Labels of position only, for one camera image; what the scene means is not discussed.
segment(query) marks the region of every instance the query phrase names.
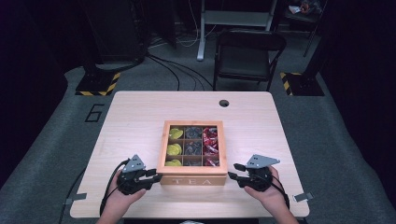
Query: yellow and black tape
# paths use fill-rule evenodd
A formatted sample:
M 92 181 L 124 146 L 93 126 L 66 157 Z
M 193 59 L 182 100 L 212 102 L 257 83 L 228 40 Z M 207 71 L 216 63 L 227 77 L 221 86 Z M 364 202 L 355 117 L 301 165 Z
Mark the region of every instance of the yellow and black tape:
M 293 95 L 287 76 L 300 76 L 300 75 L 301 73 L 280 73 L 280 77 L 282 78 L 283 81 L 283 87 L 285 88 L 287 95 Z
M 76 95 L 85 95 L 85 96 L 95 96 L 95 95 L 110 95 L 111 92 L 116 88 L 117 81 L 120 78 L 120 73 L 117 73 L 113 79 L 111 80 L 110 85 L 105 91 L 76 91 Z

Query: human arm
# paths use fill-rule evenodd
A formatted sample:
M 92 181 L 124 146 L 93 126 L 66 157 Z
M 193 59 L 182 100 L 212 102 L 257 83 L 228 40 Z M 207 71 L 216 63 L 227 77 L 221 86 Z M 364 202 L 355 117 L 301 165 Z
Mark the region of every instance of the human arm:
M 109 196 L 107 198 L 105 209 L 96 224 L 117 223 L 128 211 L 129 206 L 143 197 L 146 193 L 145 189 L 141 189 L 134 194 L 124 195 L 117 189 L 117 178 L 119 175 L 120 170 L 117 171 L 114 178 L 111 180 L 109 192 L 107 193 Z
M 277 170 L 272 166 L 269 166 L 269 169 L 272 175 L 275 177 L 273 178 L 273 183 L 281 188 L 280 183 L 276 180 L 279 179 Z M 286 206 L 285 198 L 278 189 L 274 188 L 273 186 L 263 192 L 257 191 L 248 186 L 244 187 L 244 189 L 245 192 L 251 197 L 259 200 L 262 206 L 275 218 L 278 224 L 298 223 L 297 219 Z

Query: chair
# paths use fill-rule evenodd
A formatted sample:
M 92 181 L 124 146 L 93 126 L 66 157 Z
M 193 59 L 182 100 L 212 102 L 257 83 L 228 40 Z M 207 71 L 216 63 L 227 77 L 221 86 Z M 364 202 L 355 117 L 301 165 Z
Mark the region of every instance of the chair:
M 219 77 L 253 80 L 257 84 L 268 82 L 269 91 L 277 60 L 285 47 L 285 38 L 274 32 L 241 29 L 222 32 L 216 44 L 213 91 Z
M 285 9 L 282 12 L 281 18 L 285 19 L 286 21 L 289 21 L 291 23 L 299 24 L 304 27 L 307 27 L 310 30 L 309 34 L 309 41 L 308 41 L 308 46 L 305 49 L 304 57 L 308 53 L 309 48 L 311 47 L 312 40 L 315 37 L 315 34 L 318 30 L 318 25 L 320 23 L 320 20 L 322 18 L 323 12 L 327 6 L 328 0 L 320 0 L 320 5 L 321 5 L 321 12 L 318 13 L 311 13 L 309 15 L 305 15 L 301 12 L 292 14 L 289 10 L 289 6 L 286 6 Z

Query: chair leg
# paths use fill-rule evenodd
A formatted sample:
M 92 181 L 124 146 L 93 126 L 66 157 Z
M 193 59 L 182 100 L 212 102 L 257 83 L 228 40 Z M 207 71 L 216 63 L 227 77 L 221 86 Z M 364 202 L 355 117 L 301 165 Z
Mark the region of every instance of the chair leg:
M 218 77 L 216 76 L 216 74 L 213 75 L 213 91 L 216 90 L 216 81 L 217 81 Z
M 265 91 L 270 91 L 270 87 L 271 87 L 271 82 L 267 83 L 267 89 Z

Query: chair backrest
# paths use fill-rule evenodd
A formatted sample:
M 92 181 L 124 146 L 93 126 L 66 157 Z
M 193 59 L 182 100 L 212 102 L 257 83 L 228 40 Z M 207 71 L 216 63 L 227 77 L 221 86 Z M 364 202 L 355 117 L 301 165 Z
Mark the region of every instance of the chair backrest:
M 219 35 L 217 48 L 219 49 L 220 46 L 282 52 L 286 47 L 286 39 L 278 33 L 269 31 L 231 29 Z

